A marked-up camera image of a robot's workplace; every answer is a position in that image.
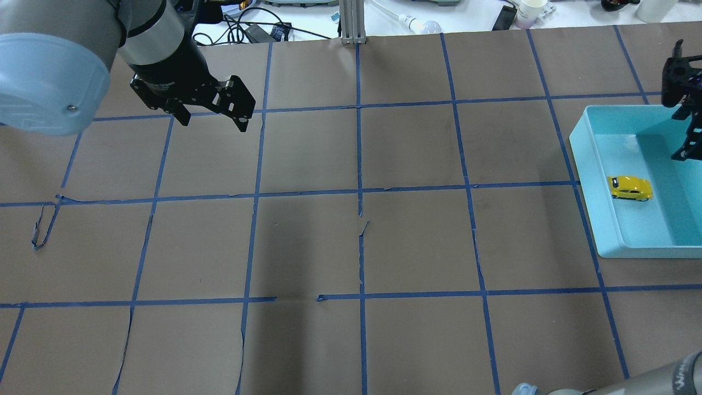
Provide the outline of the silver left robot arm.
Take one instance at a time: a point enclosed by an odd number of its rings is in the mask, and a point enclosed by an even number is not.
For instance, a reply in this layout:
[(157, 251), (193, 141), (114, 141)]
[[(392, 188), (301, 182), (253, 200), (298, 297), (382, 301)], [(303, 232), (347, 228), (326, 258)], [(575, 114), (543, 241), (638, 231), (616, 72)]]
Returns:
[(110, 86), (116, 56), (151, 110), (190, 122), (188, 106), (245, 132), (255, 98), (241, 78), (219, 81), (193, 40), (223, 21), (216, 1), (2, 1), (1, 120), (25, 132), (83, 132)]

